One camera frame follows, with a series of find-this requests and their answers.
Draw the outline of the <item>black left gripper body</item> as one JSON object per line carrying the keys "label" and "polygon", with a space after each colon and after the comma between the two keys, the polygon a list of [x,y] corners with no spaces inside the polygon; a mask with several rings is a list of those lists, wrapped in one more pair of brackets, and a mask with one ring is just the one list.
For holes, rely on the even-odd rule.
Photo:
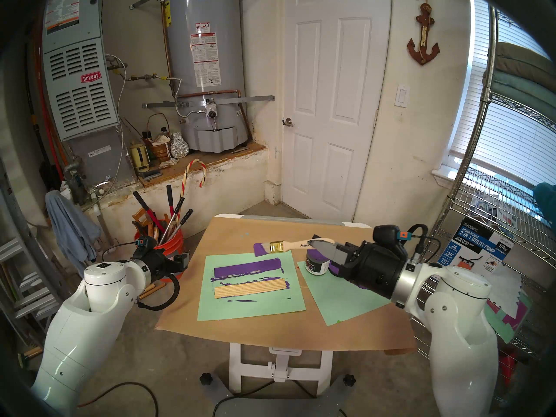
{"label": "black left gripper body", "polygon": [[175,273],[174,261],[168,259],[162,249],[151,249],[146,253],[146,266],[150,271],[150,282]]}

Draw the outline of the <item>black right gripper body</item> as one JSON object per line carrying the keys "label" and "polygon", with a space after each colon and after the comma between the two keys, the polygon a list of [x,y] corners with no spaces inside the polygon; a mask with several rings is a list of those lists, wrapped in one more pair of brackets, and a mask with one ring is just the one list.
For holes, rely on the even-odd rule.
{"label": "black right gripper body", "polygon": [[332,273],[391,300],[408,260],[404,245],[399,241],[393,245],[364,241],[360,246],[347,242],[342,249],[348,253],[347,260],[343,265],[331,262],[334,267]]}

